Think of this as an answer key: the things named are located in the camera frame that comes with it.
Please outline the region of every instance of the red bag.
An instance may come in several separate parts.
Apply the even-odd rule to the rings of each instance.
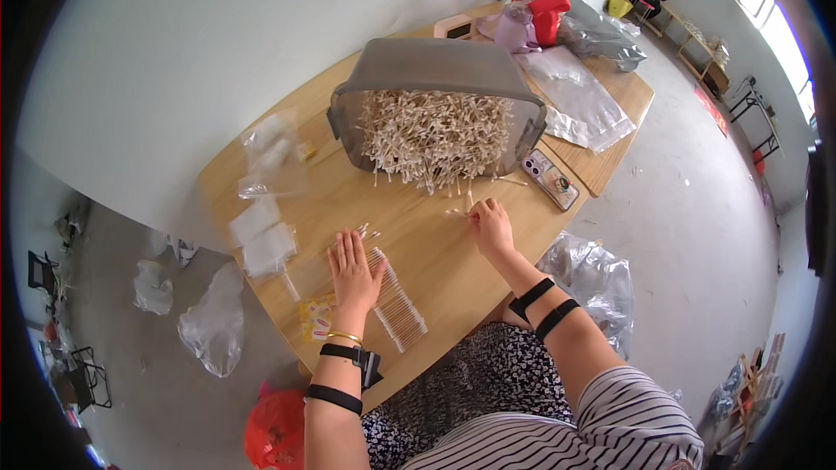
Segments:
[[[263,396],[246,420],[244,453],[257,468],[304,468],[305,391]]]
[[[554,46],[558,42],[560,14],[572,7],[570,0],[535,0],[528,4],[534,24],[534,35],[542,47]]]

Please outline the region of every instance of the window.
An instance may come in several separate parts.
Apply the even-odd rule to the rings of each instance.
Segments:
[[[764,40],[779,59],[792,88],[799,98],[801,110],[807,122],[813,124],[816,108],[812,101],[813,84],[799,43],[792,34],[792,28],[784,16],[781,6],[775,0],[737,0],[747,13],[752,24],[760,30]]]

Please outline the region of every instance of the small table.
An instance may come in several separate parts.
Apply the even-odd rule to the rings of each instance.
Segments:
[[[705,41],[701,38],[701,34],[696,33],[694,30],[691,30],[688,26],[686,26],[682,17],[679,16],[674,10],[672,10],[669,5],[666,5],[663,2],[661,3],[661,5],[662,9],[667,11],[668,13],[668,19],[663,24],[663,26],[661,26],[660,28],[653,26],[653,23],[649,21],[646,22],[644,25],[651,28],[651,31],[653,31],[653,33],[655,33],[657,37],[661,38],[664,35],[664,32],[668,29],[668,27],[671,26],[671,23],[674,20],[679,22],[684,28],[686,35],[684,37],[684,41],[679,46],[679,50],[676,52],[676,57],[684,62],[685,66],[688,68],[688,71],[690,71],[691,74],[697,78],[699,83],[703,85],[703,88],[706,89],[715,100],[719,100],[719,98],[717,98],[710,89],[705,87],[705,77],[708,76],[714,81],[718,91],[721,94],[728,91],[729,88],[729,78],[726,76],[726,71],[723,70],[722,66],[720,65],[720,62],[714,57],[714,51],[710,47],[708,47],[707,44],[705,44]],[[709,60],[708,63],[705,64],[705,69],[703,69],[702,71],[696,69],[694,63],[691,62],[683,53],[685,45],[688,44],[688,42],[690,42],[691,40],[696,40],[700,44],[700,46],[708,53]]]
[[[735,117],[729,123],[734,123],[735,120],[742,117],[743,113],[748,111],[750,107],[757,106],[761,110],[763,117],[767,119],[767,123],[769,124],[769,137],[766,140],[762,141],[760,145],[756,146],[755,148],[752,148],[752,152],[759,151],[765,145],[768,145],[769,147],[768,151],[765,154],[763,154],[763,156],[755,160],[755,165],[758,165],[758,163],[763,162],[763,160],[766,159],[766,157],[768,157],[775,151],[779,151],[779,149],[781,150],[781,156],[784,156],[784,153],[783,149],[781,149],[781,141],[779,140],[778,128],[775,127],[775,120],[772,120],[772,116],[770,116],[766,106],[763,105],[761,96],[758,95],[758,92],[755,91],[755,88],[752,86],[751,83],[748,84],[748,87],[749,90],[747,91],[746,96],[738,100],[737,104],[735,104],[734,107],[729,109],[729,112],[733,113],[734,110],[737,109],[744,101],[746,102],[746,107],[743,109],[743,111],[737,113],[737,115],[735,115]]]
[[[465,14],[478,18],[499,12],[502,6],[502,3],[494,3],[468,10]],[[432,37],[432,26],[393,37]],[[348,79],[359,56],[359,52],[355,53],[323,71],[254,123],[275,112],[295,109],[299,137],[311,141],[318,150],[307,163],[308,193],[299,198],[277,200],[283,220],[296,227],[301,249],[300,254],[288,262],[290,271],[293,272],[295,265],[316,263],[325,248],[334,242],[336,230],[368,222],[369,230],[379,231],[381,235],[367,247],[380,247],[386,254],[405,293],[429,329],[428,334],[400,353],[381,322],[376,317],[367,320],[364,344],[381,354],[384,376],[383,381],[363,395],[364,411],[368,412],[418,377],[478,326],[504,299],[508,287],[478,254],[466,235],[464,219],[445,215],[447,209],[464,210],[464,196],[448,198],[446,192],[428,196],[425,191],[415,189],[411,184],[404,185],[399,179],[388,183],[385,175],[379,175],[375,188],[372,174],[352,166],[342,144],[334,140],[325,111],[334,88]],[[611,72],[604,62],[595,66],[601,66],[602,76]],[[602,81],[614,97],[624,95],[623,99],[626,99],[630,97],[630,91],[636,89],[636,84],[644,84],[633,73],[619,72],[618,75],[612,77],[609,86]],[[653,92],[644,91],[640,96],[644,100],[636,108],[622,104],[637,125],[647,112]],[[603,188],[630,145],[629,141],[620,141],[598,157],[589,151],[592,158],[570,148],[566,151],[569,158],[564,162],[554,151],[563,148],[557,139],[554,140],[540,141],[538,149],[555,162],[580,191],[578,200],[568,212],[561,212],[534,182],[529,181],[525,187],[491,182],[489,178],[478,178],[473,182],[475,199],[493,197],[505,206],[514,223],[514,243],[532,263],[542,256],[589,197],[590,192],[584,185],[591,182]],[[581,178],[576,171],[588,172],[590,176]],[[245,172],[246,156],[236,138],[217,154],[199,177],[212,217],[227,243],[230,243],[229,222],[250,204],[237,196],[237,182]],[[521,171],[514,172],[511,178],[528,180]],[[243,264],[240,249],[234,250],[233,256],[239,265]],[[298,305],[287,293],[283,281],[277,277],[263,283],[247,278],[247,282],[299,360],[313,371],[322,344],[302,338]]]

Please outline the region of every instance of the woman's left hand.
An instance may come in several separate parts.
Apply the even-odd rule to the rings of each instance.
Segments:
[[[337,233],[337,246],[328,249],[328,263],[334,277],[337,296],[337,316],[361,319],[369,313],[381,293],[381,281],[386,271],[386,260],[370,272],[361,236],[344,229]]]

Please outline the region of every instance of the hand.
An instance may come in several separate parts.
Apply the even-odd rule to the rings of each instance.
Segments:
[[[511,220],[505,208],[493,198],[479,200],[467,214],[467,225],[479,252],[488,260],[514,251]]]
[[[337,296],[336,321],[360,321],[365,323],[378,295],[386,271],[385,259],[370,272],[366,262],[361,235],[345,229],[337,233],[336,250],[328,249],[328,263],[334,277],[334,293]]]

